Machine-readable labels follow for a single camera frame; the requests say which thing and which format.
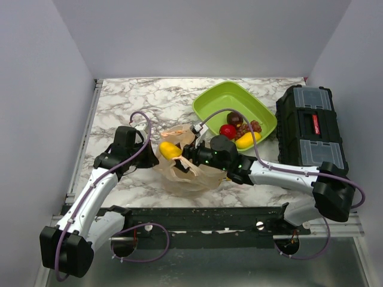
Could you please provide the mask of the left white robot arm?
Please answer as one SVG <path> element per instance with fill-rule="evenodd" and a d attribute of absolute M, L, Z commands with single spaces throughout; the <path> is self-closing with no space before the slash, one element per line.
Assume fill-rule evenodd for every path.
<path fill-rule="evenodd" d="M 127 209 L 113 206 L 96 221 L 107 195 L 131 168 L 150 169 L 159 163 L 150 143 L 150 128 L 120 126 L 109 147 L 95 158 L 87 184 L 54 227 L 45 226 L 39 243 L 44 267 L 68 276 L 83 277 L 96 251 L 117 233 L 127 236 L 133 222 Z"/>

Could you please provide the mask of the dark red fake fruit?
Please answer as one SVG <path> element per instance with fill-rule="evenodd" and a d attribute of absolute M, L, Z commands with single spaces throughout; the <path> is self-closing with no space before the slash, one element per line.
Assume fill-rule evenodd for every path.
<path fill-rule="evenodd" d="M 237 112 L 230 112 L 227 114 L 226 121 L 228 124 L 233 125 L 236 128 L 241 127 L 244 122 L 242 116 Z"/>

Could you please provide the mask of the yellow fake fruit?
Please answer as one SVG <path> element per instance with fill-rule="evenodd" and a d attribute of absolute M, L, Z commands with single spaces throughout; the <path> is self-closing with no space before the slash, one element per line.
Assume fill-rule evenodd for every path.
<path fill-rule="evenodd" d="M 171 142 L 162 142 L 159 145 L 159 151 L 161 155 L 167 160 L 172 160 L 173 158 L 179 157 L 183 153 L 179 147 Z"/>

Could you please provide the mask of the translucent orange plastic bag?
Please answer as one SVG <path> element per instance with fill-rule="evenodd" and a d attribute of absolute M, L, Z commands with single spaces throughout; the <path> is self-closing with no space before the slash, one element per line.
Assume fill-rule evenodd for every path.
<path fill-rule="evenodd" d="M 190 125 L 182 124 L 161 132 L 159 145 L 162 142 L 171 142 L 180 148 L 184 148 L 186 145 L 191 144 L 193 140 L 194 134 L 190 130 Z M 154 167 L 154 170 L 163 176 L 165 190 L 180 196 L 214 190 L 220 186 L 221 180 L 226 177 L 226 172 L 222 170 L 202 164 L 195 166 L 190 160 L 190 171 L 183 173 L 175 168 L 174 159 L 167 160 L 161 155 L 159 146 L 156 150 L 156 157 L 159 164 Z"/>

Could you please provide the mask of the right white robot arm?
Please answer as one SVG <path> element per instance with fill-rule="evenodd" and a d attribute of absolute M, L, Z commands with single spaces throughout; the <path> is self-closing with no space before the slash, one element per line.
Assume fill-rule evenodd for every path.
<path fill-rule="evenodd" d="M 272 185 L 308 194 L 307 199 L 282 206 L 283 213 L 275 220 L 282 234 L 320 217 L 335 222 L 347 222 L 349 218 L 355 188 L 331 163 L 308 167 L 261 161 L 238 153 L 236 145 L 222 135 L 214 136 L 210 146 L 204 142 L 186 145 L 182 157 L 196 166 L 222 170 L 236 184 Z"/>

